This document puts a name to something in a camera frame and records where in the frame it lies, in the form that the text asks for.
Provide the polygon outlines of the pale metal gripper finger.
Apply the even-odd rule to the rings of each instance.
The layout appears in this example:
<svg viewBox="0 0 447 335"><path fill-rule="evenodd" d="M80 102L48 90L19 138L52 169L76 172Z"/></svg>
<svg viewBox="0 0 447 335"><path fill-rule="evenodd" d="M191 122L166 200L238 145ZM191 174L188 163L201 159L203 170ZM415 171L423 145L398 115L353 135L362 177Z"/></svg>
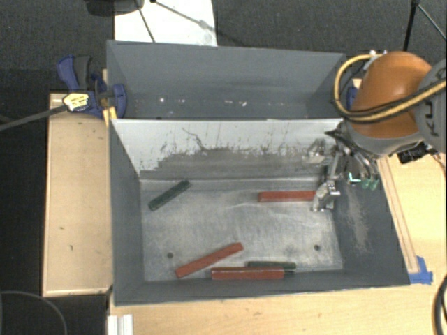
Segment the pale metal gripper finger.
<svg viewBox="0 0 447 335"><path fill-rule="evenodd" d="M325 181L315 192L312 202L312 211L324 211L326 209L333 209L335 200L341 195L337 189L335 181Z"/></svg>
<svg viewBox="0 0 447 335"><path fill-rule="evenodd" d="M326 140L315 139L310 146L303 150L302 162L309 165L327 165L330 154L327 150Z"/></svg>

